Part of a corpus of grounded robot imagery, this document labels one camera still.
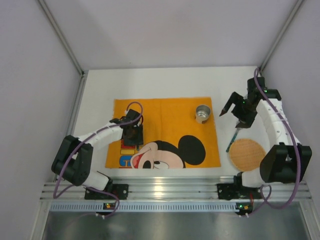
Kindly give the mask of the spoon with teal handle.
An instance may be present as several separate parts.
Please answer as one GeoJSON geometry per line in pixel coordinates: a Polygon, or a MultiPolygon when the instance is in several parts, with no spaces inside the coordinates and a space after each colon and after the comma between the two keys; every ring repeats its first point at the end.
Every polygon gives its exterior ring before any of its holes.
{"type": "Polygon", "coordinates": [[[230,151],[231,145],[235,142],[240,130],[241,130],[241,128],[236,128],[236,130],[235,130],[235,132],[234,132],[234,134],[233,134],[233,136],[232,136],[232,138],[226,148],[226,151],[225,151],[226,153],[228,153],[230,151]]]}

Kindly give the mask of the metal cup with beige sleeve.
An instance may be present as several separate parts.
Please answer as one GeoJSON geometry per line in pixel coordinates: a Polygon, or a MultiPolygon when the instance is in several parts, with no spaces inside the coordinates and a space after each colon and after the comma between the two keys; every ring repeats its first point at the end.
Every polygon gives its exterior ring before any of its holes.
{"type": "Polygon", "coordinates": [[[204,124],[207,122],[211,114],[211,109],[205,104],[201,104],[195,109],[195,120],[199,124],[204,124]]]}

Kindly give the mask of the orange cartoon mouse placemat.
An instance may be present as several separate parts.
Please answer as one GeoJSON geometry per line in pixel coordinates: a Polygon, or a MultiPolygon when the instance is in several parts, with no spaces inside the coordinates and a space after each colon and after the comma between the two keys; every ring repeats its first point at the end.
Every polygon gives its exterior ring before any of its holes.
{"type": "Polygon", "coordinates": [[[212,107],[210,97],[116,99],[115,118],[130,108],[143,112],[143,145],[108,147],[105,167],[110,169],[185,169],[221,166],[214,115],[206,123],[195,119],[199,105],[212,107]]]}

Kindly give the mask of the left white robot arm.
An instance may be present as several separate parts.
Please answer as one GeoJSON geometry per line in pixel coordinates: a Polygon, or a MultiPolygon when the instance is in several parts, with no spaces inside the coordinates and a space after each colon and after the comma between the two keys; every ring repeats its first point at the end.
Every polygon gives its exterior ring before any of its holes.
{"type": "Polygon", "coordinates": [[[104,191],[111,178],[92,170],[94,152],[113,142],[128,140],[130,145],[142,143],[142,113],[133,109],[121,118],[82,136],[68,135],[63,140],[51,165],[51,171],[74,186],[86,186],[104,191]]]}

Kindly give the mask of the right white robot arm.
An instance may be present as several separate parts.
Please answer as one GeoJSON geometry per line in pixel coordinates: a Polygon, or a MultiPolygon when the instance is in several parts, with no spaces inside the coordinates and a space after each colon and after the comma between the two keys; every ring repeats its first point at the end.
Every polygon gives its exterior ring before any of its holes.
{"type": "Polygon", "coordinates": [[[237,119],[237,128],[248,129],[256,116],[262,119],[270,150],[259,167],[241,171],[244,187],[257,188],[269,183],[291,184],[302,180],[312,156],[312,150],[302,145],[292,133],[283,111],[278,90],[267,88],[264,77],[247,80],[247,95],[233,92],[221,110],[230,111],[237,119]]]}

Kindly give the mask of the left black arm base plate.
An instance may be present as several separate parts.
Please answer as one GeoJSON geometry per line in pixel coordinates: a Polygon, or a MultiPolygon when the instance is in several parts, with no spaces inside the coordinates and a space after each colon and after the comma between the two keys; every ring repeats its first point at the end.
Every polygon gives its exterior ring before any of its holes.
{"type": "Polygon", "coordinates": [[[128,184],[109,184],[104,190],[97,190],[93,187],[85,188],[85,200],[126,200],[129,193],[128,184]]]}

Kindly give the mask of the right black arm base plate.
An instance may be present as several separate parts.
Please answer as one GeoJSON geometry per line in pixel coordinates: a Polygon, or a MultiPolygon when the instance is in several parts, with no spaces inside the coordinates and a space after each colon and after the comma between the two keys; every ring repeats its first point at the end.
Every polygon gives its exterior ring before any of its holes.
{"type": "Polygon", "coordinates": [[[217,194],[220,200],[262,199],[258,188],[238,186],[234,183],[218,183],[217,194]]]}

